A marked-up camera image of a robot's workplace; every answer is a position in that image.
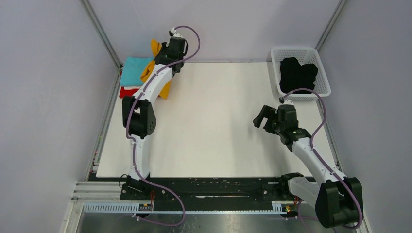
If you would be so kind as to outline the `folded red t shirt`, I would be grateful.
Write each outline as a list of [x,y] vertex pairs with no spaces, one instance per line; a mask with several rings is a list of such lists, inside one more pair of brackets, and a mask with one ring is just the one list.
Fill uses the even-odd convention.
[[133,96],[137,91],[139,91],[139,88],[134,88],[134,89],[126,89],[125,87],[120,88],[119,92],[119,98],[123,99],[124,97],[131,97]]

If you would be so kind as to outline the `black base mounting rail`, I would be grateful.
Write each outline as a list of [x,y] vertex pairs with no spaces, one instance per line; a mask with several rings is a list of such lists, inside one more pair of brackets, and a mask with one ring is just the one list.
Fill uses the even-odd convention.
[[154,178],[153,193],[144,195],[115,178],[121,201],[153,202],[154,210],[269,210],[271,202],[294,205],[298,197],[283,193],[280,177],[269,178]]

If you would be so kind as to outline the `left controller board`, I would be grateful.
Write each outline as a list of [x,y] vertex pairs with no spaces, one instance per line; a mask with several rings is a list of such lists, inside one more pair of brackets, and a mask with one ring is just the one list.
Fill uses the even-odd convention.
[[144,202],[138,204],[138,211],[139,212],[151,212],[153,211],[153,202]]

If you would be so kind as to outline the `folded white t shirt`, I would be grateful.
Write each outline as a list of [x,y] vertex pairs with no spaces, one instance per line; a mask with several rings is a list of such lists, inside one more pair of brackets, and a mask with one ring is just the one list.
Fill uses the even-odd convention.
[[140,86],[126,86],[126,87],[123,87],[123,89],[124,90],[138,90],[141,87],[142,87],[141,85]]

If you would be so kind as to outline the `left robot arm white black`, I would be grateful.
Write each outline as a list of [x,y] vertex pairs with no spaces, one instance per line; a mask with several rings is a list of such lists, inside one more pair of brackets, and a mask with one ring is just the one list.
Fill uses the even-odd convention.
[[162,43],[153,39],[150,46],[153,57],[136,72],[142,84],[133,95],[122,99],[122,123],[131,143],[126,184],[140,200],[153,193],[147,178],[150,175],[148,146],[157,124],[154,102],[158,97],[168,97],[171,80],[183,68],[189,47],[186,39],[178,34]]

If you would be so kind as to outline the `white plastic laundry basket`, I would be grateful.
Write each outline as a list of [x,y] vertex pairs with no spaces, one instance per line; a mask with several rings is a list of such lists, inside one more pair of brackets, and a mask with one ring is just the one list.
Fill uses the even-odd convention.
[[284,58],[295,57],[300,65],[315,64],[318,67],[318,74],[315,81],[315,89],[299,88],[293,90],[294,92],[288,95],[288,99],[292,101],[312,101],[317,99],[317,96],[312,93],[315,91],[321,97],[327,97],[331,93],[330,85],[326,76],[326,72],[323,68],[320,56],[316,49],[310,47],[299,46],[283,46],[273,47],[270,51],[271,60],[275,74],[275,85],[278,90],[279,96],[282,97],[287,93],[283,93],[280,88],[280,62]]

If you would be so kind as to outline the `folded cyan t shirt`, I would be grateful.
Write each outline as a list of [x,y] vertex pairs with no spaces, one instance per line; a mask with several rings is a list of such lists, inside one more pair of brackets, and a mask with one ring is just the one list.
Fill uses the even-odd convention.
[[143,81],[140,79],[143,71],[146,70],[146,66],[154,61],[154,57],[138,58],[127,57],[123,66],[120,86],[121,87],[133,87],[142,86]]

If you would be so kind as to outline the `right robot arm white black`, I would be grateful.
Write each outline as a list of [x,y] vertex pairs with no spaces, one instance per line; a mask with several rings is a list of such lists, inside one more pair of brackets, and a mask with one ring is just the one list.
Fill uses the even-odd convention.
[[292,103],[278,108],[263,105],[253,125],[278,135],[282,144],[299,158],[315,179],[308,181],[300,173],[281,176],[279,195],[285,200],[298,197],[314,208],[325,228],[343,226],[358,228],[364,219],[362,185],[356,177],[348,177],[332,166],[314,144],[314,136],[299,127],[297,111]]

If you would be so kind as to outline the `right aluminium corner post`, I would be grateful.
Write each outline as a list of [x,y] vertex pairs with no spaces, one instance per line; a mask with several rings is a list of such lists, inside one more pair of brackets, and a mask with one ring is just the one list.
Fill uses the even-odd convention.
[[342,13],[342,11],[344,10],[346,4],[348,3],[348,0],[339,0],[332,16],[330,17],[325,29],[323,30],[316,46],[315,49],[317,51],[320,51],[322,46],[324,45],[324,43],[326,42],[326,39],[328,38],[330,32],[332,31],[335,23],[337,22],[340,14]]

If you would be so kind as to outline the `yellow t shirt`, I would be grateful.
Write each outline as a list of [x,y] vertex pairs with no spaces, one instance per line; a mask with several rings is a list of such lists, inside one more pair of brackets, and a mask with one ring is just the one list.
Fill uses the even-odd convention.
[[[151,51],[152,51],[153,56],[156,57],[156,56],[160,53],[160,50],[161,50],[161,48],[162,48],[161,43],[159,43],[156,39],[153,38],[153,39],[150,41],[150,46],[151,46]],[[155,60],[152,59],[152,60],[146,65],[146,67],[144,68],[144,70],[143,70],[142,73],[141,73],[140,80],[141,80],[143,83],[145,83],[145,82],[148,80],[148,78],[150,78],[150,76],[151,76],[151,74],[152,74],[152,72],[153,72],[153,70],[154,70],[154,67],[155,67]],[[166,100],[166,99],[168,98],[168,96],[169,96],[169,92],[170,92],[170,88],[171,88],[171,83],[172,83],[172,81],[168,81],[167,84],[166,84],[166,85],[163,87],[163,89],[160,91],[159,96],[160,96],[161,98],[163,98],[164,100]]]

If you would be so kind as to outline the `aluminium corner post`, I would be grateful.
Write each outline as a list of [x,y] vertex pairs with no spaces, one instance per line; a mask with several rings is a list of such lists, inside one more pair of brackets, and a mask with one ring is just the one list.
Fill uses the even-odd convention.
[[117,53],[115,52],[114,47],[112,46],[97,14],[95,13],[92,4],[89,0],[80,0],[86,14],[88,15],[92,25],[94,26],[100,40],[102,41],[104,47],[106,48],[110,58],[112,59],[113,63],[115,64],[117,69],[121,69],[123,67],[123,63],[121,62],[120,58],[118,57]]
[[342,11],[344,10],[346,4],[348,3],[348,0],[339,0],[332,16],[330,17],[325,29],[323,30],[316,46],[315,49],[317,51],[320,51],[322,46],[324,45],[324,43],[326,42],[326,39],[328,38],[330,32],[332,31],[335,23],[337,22],[340,14],[342,13]]

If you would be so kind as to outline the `left aluminium corner post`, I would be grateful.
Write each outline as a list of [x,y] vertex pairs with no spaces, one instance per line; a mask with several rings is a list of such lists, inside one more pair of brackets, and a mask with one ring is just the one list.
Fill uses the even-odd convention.
[[92,4],[89,0],[80,0],[86,14],[88,15],[92,25],[94,26],[100,40],[102,41],[104,47],[106,48],[110,58],[112,59],[113,63],[115,64],[117,69],[121,69],[123,67],[123,63],[121,62],[120,58],[118,57],[117,53],[115,52],[114,47],[112,46],[97,14],[95,13]]

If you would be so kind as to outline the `controller board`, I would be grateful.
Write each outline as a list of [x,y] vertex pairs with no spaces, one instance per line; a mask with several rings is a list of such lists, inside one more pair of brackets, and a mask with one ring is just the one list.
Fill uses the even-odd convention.
[[289,213],[289,212],[295,211],[296,208],[295,208],[295,205],[282,204],[281,210],[282,212]]
[[144,202],[138,204],[138,211],[139,212],[151,212],[153,211],[153,202]]

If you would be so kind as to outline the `right controller board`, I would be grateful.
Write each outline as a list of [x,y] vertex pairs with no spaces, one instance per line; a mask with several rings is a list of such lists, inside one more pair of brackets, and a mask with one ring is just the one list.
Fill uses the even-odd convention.
[[296,208],[295,208],[295,205],[282,204],[281,210],[282,212],[289,213],[289,212],[295,211]]

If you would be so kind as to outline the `black t shirt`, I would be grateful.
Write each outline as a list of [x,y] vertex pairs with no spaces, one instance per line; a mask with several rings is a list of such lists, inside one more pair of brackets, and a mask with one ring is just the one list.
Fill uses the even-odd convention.
[[314,90],[318,67],[315,64],[300,65],[295,57],[280,62],[280,88],[283,93],[305,88]]

